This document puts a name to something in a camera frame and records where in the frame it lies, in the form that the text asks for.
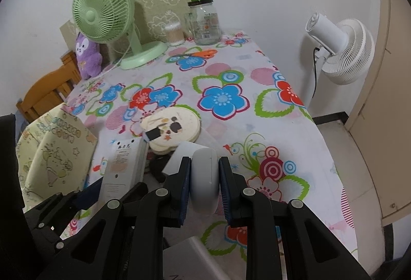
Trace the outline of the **white oval case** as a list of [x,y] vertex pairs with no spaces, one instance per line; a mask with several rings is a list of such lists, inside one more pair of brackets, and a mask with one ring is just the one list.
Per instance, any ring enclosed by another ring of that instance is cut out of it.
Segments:
[[190,199],[200,214],[214,214],[219,200],[218,156],[213,148],[200,148],[192,155]]

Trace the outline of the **white rectangular box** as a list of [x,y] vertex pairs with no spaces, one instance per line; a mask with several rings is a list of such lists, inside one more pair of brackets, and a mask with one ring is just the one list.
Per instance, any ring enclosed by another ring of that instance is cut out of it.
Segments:
[[117,141],[109,156],[98,205],[121,199],[144,178],[148,143],[143,137]]

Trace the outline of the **grey power bank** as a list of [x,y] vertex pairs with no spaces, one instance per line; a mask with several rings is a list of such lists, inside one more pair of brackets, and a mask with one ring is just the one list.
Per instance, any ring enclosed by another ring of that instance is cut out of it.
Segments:
[[195,236],[163,251],[163,273],[164,279],[229,279]]

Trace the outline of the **yellow fabric storage basket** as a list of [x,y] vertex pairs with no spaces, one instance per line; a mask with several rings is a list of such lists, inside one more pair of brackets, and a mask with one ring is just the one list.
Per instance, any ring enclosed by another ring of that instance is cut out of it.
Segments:
[[64,103],[30,123],[16,145],[23,211],[83,189],[97,142]]

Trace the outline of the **white charger adapter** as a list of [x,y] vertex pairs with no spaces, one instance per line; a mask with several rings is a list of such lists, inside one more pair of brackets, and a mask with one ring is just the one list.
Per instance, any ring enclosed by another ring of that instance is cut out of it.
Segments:
[[180,162],[183,159],[183,157],[191,158],[197,150],[202,148],[206,147],[190,141],[183,141],[174,150],[169,161],[166,163],[164,169],[162,170],[162,173],[165,176],[170,176],[172,174],[178,173],[178,170],[180,168]]

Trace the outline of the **floral tablecloth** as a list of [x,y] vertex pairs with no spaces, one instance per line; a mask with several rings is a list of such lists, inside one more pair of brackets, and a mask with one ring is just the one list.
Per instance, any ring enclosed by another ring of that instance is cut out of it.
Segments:
[[[172,54],[217,50],[211,59]],[[71,92],[68,109],[99,139],[90,180],[110,147],[142,133],[140,122],[168,107],[201,119],[197,142],[229,158],[249,186],[276,201],[306,203],[356,254],[354,223],[334,160],[302,100],[243,32],[215,45],[191,40],[134,70],[114,68]]]

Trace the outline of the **wooden bed headboard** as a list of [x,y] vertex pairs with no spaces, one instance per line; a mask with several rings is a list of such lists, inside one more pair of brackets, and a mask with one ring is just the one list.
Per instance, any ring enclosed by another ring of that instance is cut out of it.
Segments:
[[75,53],[67,52],[61,62],[60,68],[37,80],[24,98],[18,100],[16,107],[29,123],[63,103],[80,82]]

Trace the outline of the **orange scissors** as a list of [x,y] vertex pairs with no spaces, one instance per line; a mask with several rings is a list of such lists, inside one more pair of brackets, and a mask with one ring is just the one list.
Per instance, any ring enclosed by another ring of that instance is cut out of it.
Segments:
[[217,50],[203,50],[194,53],[172,54],[171,57],[200,57],[203,59],[211,59],[217,54]]

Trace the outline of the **purple plush toy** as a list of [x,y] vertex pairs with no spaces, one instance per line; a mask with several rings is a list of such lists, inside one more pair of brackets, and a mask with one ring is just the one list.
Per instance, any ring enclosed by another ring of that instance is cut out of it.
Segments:
[[79,32],[75,41],[77,67],[82,79],[96,77],[102,70],[102,55],[98,43]]

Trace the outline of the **cotton swab container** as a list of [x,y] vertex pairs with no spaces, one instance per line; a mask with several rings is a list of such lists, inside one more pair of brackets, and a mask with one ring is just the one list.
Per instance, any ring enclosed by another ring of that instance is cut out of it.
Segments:
[[170,46],[175,47],[185,42],[185,36],[180,22],[166,24],[164,26],[164,33]]

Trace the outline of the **glass mason jar mug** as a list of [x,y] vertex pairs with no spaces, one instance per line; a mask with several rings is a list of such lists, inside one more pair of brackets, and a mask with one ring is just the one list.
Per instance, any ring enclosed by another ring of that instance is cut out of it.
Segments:
[[214,45],[221,40],[219,18],[213,0],[188,2],[185,25],[197,45]]

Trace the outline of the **white standing fan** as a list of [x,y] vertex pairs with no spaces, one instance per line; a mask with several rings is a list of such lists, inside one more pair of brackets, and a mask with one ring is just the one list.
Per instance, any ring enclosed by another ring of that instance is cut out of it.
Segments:
[[375,54],[375,42],[363,22],[347,18],[334,23],[315,12],[307,20],[299,62],[304,76],[299,94],[305,107],[327,107],[327,101],[351,110]]

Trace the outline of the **green desk fan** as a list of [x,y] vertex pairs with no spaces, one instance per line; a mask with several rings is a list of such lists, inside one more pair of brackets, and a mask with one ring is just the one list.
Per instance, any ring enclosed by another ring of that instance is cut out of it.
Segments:
[[164,42],[140,42],[134,18],[135,0],[73,0],[72,17],[78,30],[96,43],[113,43],[127,37],[129,47],[123,52],[119,67],[141,67],[166,52]]

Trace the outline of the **beige cartoon board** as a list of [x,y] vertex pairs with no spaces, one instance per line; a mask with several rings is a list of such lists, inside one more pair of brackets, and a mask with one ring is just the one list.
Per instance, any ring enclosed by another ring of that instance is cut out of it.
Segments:
[[[187,32],[184,25],[184,15],[189,12],[188,2],[190,0],[136,0],[134,17],[135,24],[138,27],[142,44],[161,40],[166,42],[164,27],[166,24],[180,22],[183,31]],[[60,27],[69,50],[74,52],[75,40],[78,34],[77,26],[71,18]],[[122,57],[128,46],[127,36],[123,35],[117,41],[109,44],[100,45],[100,53],[103,57],[103,66],[108,62],[114,62]]]

